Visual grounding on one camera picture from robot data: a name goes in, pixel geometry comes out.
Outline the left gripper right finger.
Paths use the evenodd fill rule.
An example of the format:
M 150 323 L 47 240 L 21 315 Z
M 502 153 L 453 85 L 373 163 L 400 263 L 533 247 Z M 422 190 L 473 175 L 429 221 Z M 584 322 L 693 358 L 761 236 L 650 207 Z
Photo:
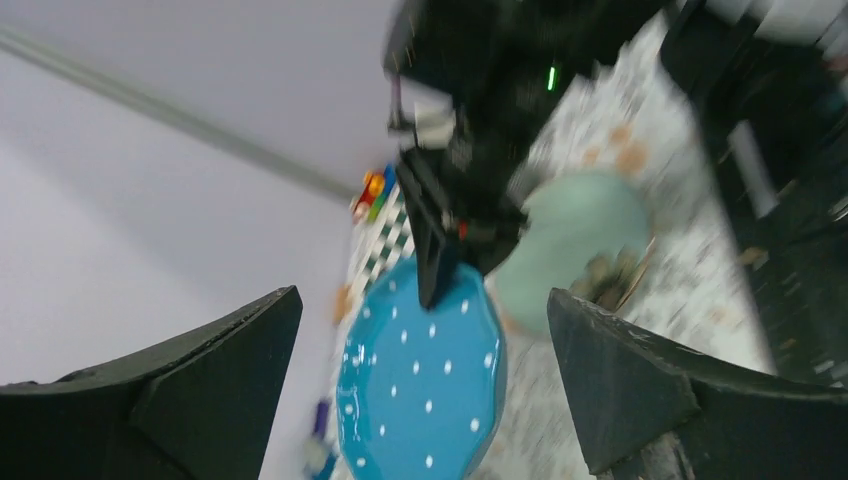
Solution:
M 845 391 L 724 362 L 561 289 L 548 319 L 595 477 L 846 477 Z

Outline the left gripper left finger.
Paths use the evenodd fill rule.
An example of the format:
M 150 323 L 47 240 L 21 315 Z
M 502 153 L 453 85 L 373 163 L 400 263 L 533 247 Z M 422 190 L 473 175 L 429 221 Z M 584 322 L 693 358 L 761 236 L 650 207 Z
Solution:
M 293 287 L 52 383 L 1 389 L 5 479 L 255 479 L 302 314 Z

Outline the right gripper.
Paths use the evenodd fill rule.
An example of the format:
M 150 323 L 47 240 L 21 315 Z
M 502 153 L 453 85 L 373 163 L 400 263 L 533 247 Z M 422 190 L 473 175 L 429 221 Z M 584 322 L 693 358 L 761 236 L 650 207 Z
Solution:
M 419 303 L 432 310 L 457 265 L 486 275 L 516 247 L 527 215 L 509 185 L 526 161 L 530 131 L 458 128 L 435 149 L 418 146 L 414 133 L 397 181 L 415 245 Z

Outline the blue dotted plate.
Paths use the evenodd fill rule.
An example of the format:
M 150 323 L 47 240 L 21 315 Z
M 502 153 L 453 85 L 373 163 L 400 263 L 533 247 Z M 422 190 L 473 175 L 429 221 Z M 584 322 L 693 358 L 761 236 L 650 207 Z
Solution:
M 339 447 L 356 479 L 466 479 L 505 403 L 505 336 L 482 276 L 461 265 L 432 310 L 414 258 L 371 287 L 343 343 Z

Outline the light green floral plate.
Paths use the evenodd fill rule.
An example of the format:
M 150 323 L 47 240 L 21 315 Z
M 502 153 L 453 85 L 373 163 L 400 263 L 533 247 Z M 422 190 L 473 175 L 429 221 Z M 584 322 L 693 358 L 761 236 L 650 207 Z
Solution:
M 524 209 L 526 230 L 487 279 L 502 323 L 548 336 L 553 289 L 620 309 L 643 277 L 655 239 L 642 192 L 618 174 L 568 174 L 537 188 Z

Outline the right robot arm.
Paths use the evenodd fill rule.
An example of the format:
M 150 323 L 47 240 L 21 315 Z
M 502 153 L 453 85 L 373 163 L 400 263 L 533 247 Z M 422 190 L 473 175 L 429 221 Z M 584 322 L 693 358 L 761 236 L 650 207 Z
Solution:
M 383 68 L 395 132 L 416 133 L 403 80 L 449 96 L 443 147 L 419 142 L 396 165 L 417 256 L 418 297 L 434 308 L 461 264 L 487 274 L 515 248 L 527 216 L 514 174 L 576 76 L 611 66 L 662 9 L 659 1 L 404 1 Z

